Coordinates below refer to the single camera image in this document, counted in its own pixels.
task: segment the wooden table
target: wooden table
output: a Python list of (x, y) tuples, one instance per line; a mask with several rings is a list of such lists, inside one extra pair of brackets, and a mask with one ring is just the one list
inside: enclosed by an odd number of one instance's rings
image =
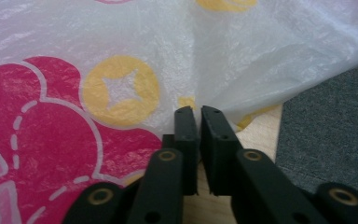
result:
[[(245, 148), (265, 152), (275, 161), (278, 133), (281, 123), (282, 106), (258, 116), (240, 133), (237, 133)], [(215, 197), (209, 194), (205, 170), (199, 166), (199, 196), (185, 196), (185, 224), (230, 224), (237, 223), (229, 204), (230, 197)]]

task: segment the white plastic bag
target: white plastic bag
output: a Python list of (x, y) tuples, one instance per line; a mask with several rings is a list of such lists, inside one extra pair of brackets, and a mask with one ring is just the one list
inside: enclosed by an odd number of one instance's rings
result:
[(173, 111), (246, 114), (358, 65), (358, 1), (0, 1), (0, 223), (128, 185)]

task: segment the plastic bag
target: plastic bag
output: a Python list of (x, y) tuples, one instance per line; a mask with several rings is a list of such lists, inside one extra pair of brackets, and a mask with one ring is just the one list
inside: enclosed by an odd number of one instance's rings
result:
[(0, 1), (0, 223), (126, 186), (183, 105), (243, 127), (355, 65), (354, 0)]

